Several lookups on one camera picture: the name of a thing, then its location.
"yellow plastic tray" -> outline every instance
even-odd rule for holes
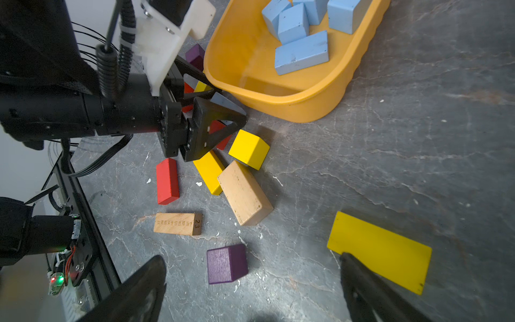
[[[329,29],[325,15],[310,35],[327,30],[329,62],[286,75],[274,68],[281,43],[268,31],[261,10],[270,0],[231,0],[208,45],[204,72],[243,104],[287,121],[305,123],[331,112],[361,62],[390,0],[372,0],[353,35]]]

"wooden block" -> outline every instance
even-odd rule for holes
[[[154,232],[175,235],[200,235],[202,214],[199,213],[158,213]]]
[[[229,164],[218,181],[240,225],[257,225],[272,212],[273,206],[260,185],[238,161]]]
[[[371,271],[422,294],[431,260],[428,246],[338,211],[327,248],[351,253]]]
[[[208,283],[234,282],[249,273],[244,244],[210,249],[207,251]]]
[[[186,52],[186,61],[191,65],[195,66],[198,70],[204,70],[204,55],[205,50],[199,44],[191,47],[190,50]]]
[[[279,14],[287,8],[291,8],[291,3],[288,0],[272,0],[263,11],[261,11],[268,31],[277,39],[279,39],[277,34]]]
[[[199,160],[193,161],[197,168],[198,173],[204,180],[206,187],[208,187],[211,194],[218,196],[222,193],[222,187],[218,182],[218,176],[224,170],[224,166],[216,157],[213,151],[209,151]]]
[[[330,0],[329,28],[352,35],[361,24],[372,0]]]
[[[214,133],[216,131],[220,131],[224,127],[225,127],[225,125],[222,122],[214,120],[211,123],[211,125],[209,126],[209,134]],[[227,146],[227,143],[229,143],[230,139],[231,139],[231,136],[226,137],[225,139],[223,139],[220,143],[218,143],[216,145],[216,148],[223,151],[225,149],[225,147]]]
[[[167,205],[179,199],[177,162],[174,159],[164,159],[163,162],[156,166],[156,181],[158,188],[158,204]]]
[[[310,35],[306,8],[303,3],[288,8],[279,15],[279,40],[286,45]]]
[[[259,170],[269,150],[270,146],[263,139],[240,130],[229,150],[229,155]]]
[[[303,4],[306,6],[307,20],[310,25],[319,25],[327,12],[329,0],[293,0],[293,6]]]
[[[184,83],[184,93],[193,93],[195,90],[188,84]],[[183,113],[188,113],[189,111],[193,110],[193,104],[185,106],[182,108]]]
[[[210,86],[207,86],[203,82],[198,81],[197,86],[195,87],[195,93],[204,92],[204,91],[208,91],[208,90],[211,90],[211,89],[212,88]]]
[[[295,72],[328,61],[327,30],[276,48],[275,66],[278,75]]]

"white paint speck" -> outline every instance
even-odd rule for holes
[[[275,180],[277,180],[277,182],[281,185],[281,187],[284,187],[284,185],[279,181],[279,179],[278,179],[276,176],[273,176],[272,178],[274,178]]]
[[[244,244],[245,246],[248,246],[248,244],[247,244],[247,243],[245,243],[245,242],[243,241],[243,239],[242,239],[240,236],[238,236],[238,238],[239,238],[239,240],[242,242],[242,244]]]

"red block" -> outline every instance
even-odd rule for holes
[[[214,120],[211,125],[209,126],[209,134],[214,133],[216,131],[219,131],[223,129],[225,125],[217,120]],[[231,136],[226,137],[222,142],[218,143],[216,146],[219,150],[224,150],[227,143],[229,143],[229,140],[231,139]]]
[[[177,162],[167,158],[156,166],[158,185],[158,204],[167,205],[179,199],[179,180]]]
[[[193,93],[195,90],[188,84],[184,83],[184,93]],[[188,113],[189,111],[193,110],[193,104],[185,106],[182,108],[183,113]]]

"yellow rectangular plate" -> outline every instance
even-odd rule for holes
[[[351,253],[371,271],[422,294],[431,247],[338,211],[327,248]]]

